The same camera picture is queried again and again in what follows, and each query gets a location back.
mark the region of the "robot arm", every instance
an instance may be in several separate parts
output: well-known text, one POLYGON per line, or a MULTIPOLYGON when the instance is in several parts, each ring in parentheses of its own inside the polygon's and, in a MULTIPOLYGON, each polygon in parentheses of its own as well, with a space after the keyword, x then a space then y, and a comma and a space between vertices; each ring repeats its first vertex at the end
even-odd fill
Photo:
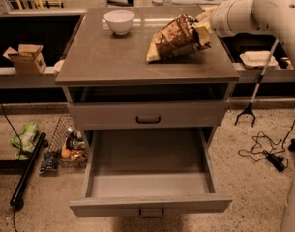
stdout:
POLYGON ((229 0, 211 15, 221 37, 238 33, 272 34, 279 39, 295 70, 295 0, 229 0))

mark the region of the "wire basket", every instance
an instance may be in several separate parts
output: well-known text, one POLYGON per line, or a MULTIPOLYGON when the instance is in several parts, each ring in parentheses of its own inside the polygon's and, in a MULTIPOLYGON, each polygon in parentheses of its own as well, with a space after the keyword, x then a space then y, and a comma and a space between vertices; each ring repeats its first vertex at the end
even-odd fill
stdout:
MULTIPOLYGON (((71 159, 64 159, 61 157, 61 151, 65 141, 68 138, 68 128, 71 127, 76 131, 74 121, 71 116, 61 116, 59 118, 57 127, 52 135, 50 146, 48 151, 58 153, 58 163, 62 167, 85 167, 87 165, 87 160, 85 162, 76 162, 71 159)), ((87 150, 83 150, 84 154, 87 156, 87 150)))

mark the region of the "table top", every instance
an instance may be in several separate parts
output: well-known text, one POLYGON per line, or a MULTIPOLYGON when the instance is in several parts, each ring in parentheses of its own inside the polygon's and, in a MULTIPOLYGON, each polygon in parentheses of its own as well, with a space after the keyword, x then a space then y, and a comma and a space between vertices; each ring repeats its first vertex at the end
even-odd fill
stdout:
POLYGON ((69 86, 180 84, 237 81, 218 37, 212 47, 184 57, 148 63, 153 35, 179 15, 196 17, 200 7, 133 7, 131 31, 115 35, 103 16, 112 8, 90 8, 82 20, 56 83, 69 86))

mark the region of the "concrete floor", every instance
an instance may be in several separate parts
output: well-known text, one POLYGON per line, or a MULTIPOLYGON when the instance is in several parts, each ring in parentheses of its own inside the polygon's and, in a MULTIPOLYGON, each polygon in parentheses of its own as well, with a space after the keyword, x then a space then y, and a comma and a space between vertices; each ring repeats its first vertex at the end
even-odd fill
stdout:
MULTIPOLYGON (((61 168, 53 174, 40 175, 43 149, 36 162, 23 195, 24 207, 15 213, 17 231, 244 231, 276 232, 280 230, 286 196, 295 172, 295 155, 288 150, 281 154, 288 158, 288 167, 279 173, 267 160, 255 163, 238 155, 240 149, 249 150, 251 139, 260 131, 275 142, 284 139, 295 118, 295 100, 261 101, 254 104, 255 126, 249 116, 234 126, 236 116, 247 106, 248 100, 234 100, 217 129, 209 149, 218 192, 229 194, 233 202, 224 213, 164 216, 161 219, 139 217, 78 218, 69 208, 70 200, 78 200, 82 191, 84 169, 61 168)), ((51 140, 60 116, 67 115, 66 105, 20 104, 6 105, 6 112, 18 132, 29 121, 38 123, 40 132, 51 140)), ((14 135, 0 110, 0 159, 10 159, 16 148, 9 143, 14 135)), ((295 138, 295 127, 287 138, 287 149, 295 138)), ((262 140, 263 148, 270 149, 262 140)), ((14 231, 13 208, 10 200, 19 175, 0 171, 0 231, 14 231)))

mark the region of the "drawer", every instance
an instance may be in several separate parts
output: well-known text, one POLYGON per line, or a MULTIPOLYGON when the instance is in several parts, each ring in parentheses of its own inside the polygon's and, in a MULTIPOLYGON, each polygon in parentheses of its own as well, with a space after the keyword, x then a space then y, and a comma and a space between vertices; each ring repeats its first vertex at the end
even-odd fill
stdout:
POLYGON ((210 127, 221 124, 226 101, 71 103, 79 130, 210 127))
POLYGON ((223 212, 201 129, 95 130, 78 217, 223 212))

